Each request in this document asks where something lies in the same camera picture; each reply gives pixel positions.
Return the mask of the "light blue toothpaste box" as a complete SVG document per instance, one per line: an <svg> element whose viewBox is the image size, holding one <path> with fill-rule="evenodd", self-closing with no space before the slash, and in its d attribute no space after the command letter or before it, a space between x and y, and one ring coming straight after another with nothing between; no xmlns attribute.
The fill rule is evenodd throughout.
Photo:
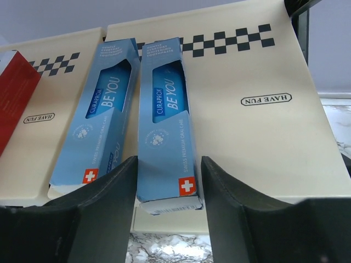
<svg viewBox="0 0 351 263"><path fill-rule="evenodd" d="M135 39L98 45L50 178L50 199L90 184L121 163L139 70Z"/></svg>

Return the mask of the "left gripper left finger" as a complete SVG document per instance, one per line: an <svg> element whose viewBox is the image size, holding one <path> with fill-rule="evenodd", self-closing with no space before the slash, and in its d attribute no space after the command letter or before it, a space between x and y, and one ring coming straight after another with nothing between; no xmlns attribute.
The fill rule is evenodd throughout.
<svg viewBox="0 0 351 263"><path fill-rule="evenodd" d="M1 262L125 262L138 159L42 206L1 207Z"/></svg>

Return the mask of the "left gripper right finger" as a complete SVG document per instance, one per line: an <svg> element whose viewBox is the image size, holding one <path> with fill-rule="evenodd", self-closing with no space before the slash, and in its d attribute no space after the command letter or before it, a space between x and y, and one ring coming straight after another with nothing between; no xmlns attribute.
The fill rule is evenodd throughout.
<svg viewBox="0 0 351 263"><path fill-rule="evenodd" d="M269 197L201 160L215 262L350 262L350 199Z"/></svg>

